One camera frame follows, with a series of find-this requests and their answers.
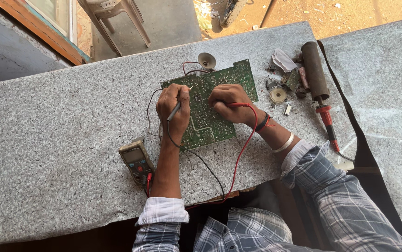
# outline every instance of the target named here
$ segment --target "wall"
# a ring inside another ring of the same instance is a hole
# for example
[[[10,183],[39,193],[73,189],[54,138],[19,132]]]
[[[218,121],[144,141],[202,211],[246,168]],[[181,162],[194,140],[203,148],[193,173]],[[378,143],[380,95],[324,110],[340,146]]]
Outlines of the wall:
[[[0,81],[69,67],[0,14]]]

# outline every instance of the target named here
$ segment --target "digital multimeter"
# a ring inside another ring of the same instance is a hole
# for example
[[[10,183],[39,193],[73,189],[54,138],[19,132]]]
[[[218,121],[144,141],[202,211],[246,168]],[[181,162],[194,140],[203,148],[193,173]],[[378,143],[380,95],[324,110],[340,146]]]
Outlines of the digital multimeter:
[[[128,167],[132,179],[138,185],[142,185],[144,178],[147,179],[148,173],[151,173],[154,178],[154,165],[148,157],[148,153],[144,147],[145,137],[139,137],[132,143],[119,148],[119,154]]]

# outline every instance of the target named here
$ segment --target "green circuit board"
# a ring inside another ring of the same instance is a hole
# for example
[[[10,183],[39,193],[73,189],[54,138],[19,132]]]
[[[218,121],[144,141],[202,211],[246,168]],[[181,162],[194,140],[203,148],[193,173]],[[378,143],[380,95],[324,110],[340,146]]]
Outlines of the green circuit board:
[[[190,121],[182,136],[181,145],[195,149],[236,136],[234,124],[223,119],[207,102],[212,90],[220,84],[240,84],[252,102],[258,101],[253,73],[249,60],[234,63],[233,67],[196,76],[164,81],[162,88],[171,83],[192,87],[190,91]]]

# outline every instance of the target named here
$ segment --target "plastic chair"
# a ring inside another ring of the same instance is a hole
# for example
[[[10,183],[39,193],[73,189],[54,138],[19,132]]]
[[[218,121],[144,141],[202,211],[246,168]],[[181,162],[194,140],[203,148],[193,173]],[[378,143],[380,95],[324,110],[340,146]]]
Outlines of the plastic chair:
[[[92,20],[92,23],[94,23],[95,27],[97,27],[97,30],[108,43],[109,47],[117,55],[122,56],[122,53],[112,40],[112,37],[106,31],[105,27],[108,28],[111,33],[114,33],[115,29],[111,22],[109,22],[109,18],[115,17],[122,12],[126,12],[128,14],[147,47],[149,47],[151,44],[151,41],[145,32],[144,27],[142,26],[142,23],[144,22],[142,19],[142,14],[139,11],[139,8],[137,8],[134,0],[78,0],[78,3],[80,3],[80,6],[88,14],[89,18]]]

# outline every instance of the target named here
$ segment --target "multimeter display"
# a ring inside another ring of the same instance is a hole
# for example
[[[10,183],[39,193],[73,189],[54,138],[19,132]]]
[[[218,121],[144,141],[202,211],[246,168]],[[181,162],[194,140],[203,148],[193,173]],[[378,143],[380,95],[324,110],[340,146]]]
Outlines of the multimeter display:
[[[135,161],[140,161],[144,159],[144,154],[139,148],[130,152],[124,152],[124,157],[127,163],[134,163]]]

